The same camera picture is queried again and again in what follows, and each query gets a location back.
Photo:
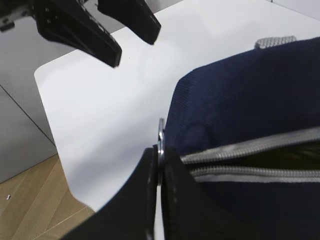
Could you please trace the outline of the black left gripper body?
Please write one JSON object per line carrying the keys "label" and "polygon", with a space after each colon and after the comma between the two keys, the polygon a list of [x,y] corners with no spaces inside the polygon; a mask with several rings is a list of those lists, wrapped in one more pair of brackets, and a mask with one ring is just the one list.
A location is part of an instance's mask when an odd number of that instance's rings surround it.
{"label": "black left gripper body", "polygon": [[0,0],[0,31],[6,32],[15,27],[15,22],[31,17],[34,20],[34,0]]}

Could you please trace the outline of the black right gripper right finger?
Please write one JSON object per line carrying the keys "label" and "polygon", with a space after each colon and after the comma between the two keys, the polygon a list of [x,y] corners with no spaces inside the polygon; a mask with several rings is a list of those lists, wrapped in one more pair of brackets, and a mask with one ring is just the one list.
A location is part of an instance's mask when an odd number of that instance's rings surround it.
{"label": "black right gripper right finger", "polygon": [[172,148],[162,163],[161,208],[166,240],[251,240],[253,229],[211,200]]}

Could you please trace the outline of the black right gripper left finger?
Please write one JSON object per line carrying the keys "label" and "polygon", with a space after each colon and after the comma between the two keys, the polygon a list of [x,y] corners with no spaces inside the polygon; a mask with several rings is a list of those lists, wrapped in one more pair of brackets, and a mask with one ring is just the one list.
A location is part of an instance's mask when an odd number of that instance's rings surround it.
{"label": "black right gripper left finger", "polygon": [[158,185],[158,152],[146,148],[122,188],[64,240],[153,240]]}

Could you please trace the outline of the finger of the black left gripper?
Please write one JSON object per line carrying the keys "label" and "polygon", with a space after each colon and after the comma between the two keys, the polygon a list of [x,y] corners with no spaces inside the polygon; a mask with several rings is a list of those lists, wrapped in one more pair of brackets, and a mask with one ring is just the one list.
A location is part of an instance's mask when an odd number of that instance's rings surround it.
{"label": "finger of the black left gripper", "polygon": [[46,40],[81,50],[112,68],[119,66],[121,47],[80,0],[35,0],[33,15]]}
{"label": "finger of the black left gripper", "polygon": [[97,9],[128,27],[149,45],[159,36],[162,26],[144,0],[99,0]]}

